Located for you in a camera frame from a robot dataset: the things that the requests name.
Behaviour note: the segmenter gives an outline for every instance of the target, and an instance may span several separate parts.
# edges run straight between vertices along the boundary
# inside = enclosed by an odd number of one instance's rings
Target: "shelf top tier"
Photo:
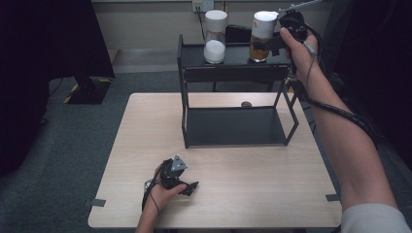
[[[184,45],[182,35],[179,44],[178,57],[182,59],[182,67],[185,68],[228,68],[245,65],[249,67],[289,67],[291,65],[291,61],[285,56],[285,50],[280,50],[279,55],[276,56],[272,56],[270,52],[265,61],[253,61],[249,58],[250,43],[226,44],[224,61],[219,64],[210,64],[205,60],[204,45]]]

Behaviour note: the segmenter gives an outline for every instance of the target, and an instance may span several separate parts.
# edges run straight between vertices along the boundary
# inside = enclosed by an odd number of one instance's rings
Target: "amber liquid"
[[[269,39],[261,39],[259,37],[252,35],[249,56],[253,61],[261,62],[266,59],[267,55],[269,54],[269,49],[266,46],[268,41]],[[258,49],[255,49],[254,45],[256,43],[261,44],[261,46],[259,46]]]

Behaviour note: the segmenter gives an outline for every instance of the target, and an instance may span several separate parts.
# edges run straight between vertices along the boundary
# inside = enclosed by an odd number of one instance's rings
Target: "wooden table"
[[[271,105],[276,93],[190,93],[192,107]],[[340,223],[341,205],[299,105],[300,122],[288,146],[185,149],[180,93],[132,94],[124,112],[93,207],[91,227],[136,227],[143,184],[165,159],[179,154],[189,166],[181,176],[199,182],[191,197],[178,195],[162,211],[158,228],[307,228]],[[278,105],[284,130],[292,118]]]

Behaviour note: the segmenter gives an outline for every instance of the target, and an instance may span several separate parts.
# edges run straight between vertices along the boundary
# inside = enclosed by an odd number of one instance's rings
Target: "shelf bottom tier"
[[[285,141],[274,106],[188,109],[187,147],[280,146]]]

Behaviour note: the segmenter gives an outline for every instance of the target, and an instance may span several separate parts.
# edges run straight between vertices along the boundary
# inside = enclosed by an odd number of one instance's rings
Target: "person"
[[[307,47],[295,40],[288,29],[281,28],[280,33],[290,48],[296,75],[308,96],[350,113]],[[308,35],[306,42],[317,50],[315,36]],[[411,232],[397,208],[385,170],[369,136],[342,116],[316,106],[312,111],[326,155],[341,187],[342,232]],[[171,190],[157,185],[152,193],[158,208],[161,210],[173,195],[183,189],[184,185]],[[153,232],[157,216],[154,200],[148,198],[136,232]]]

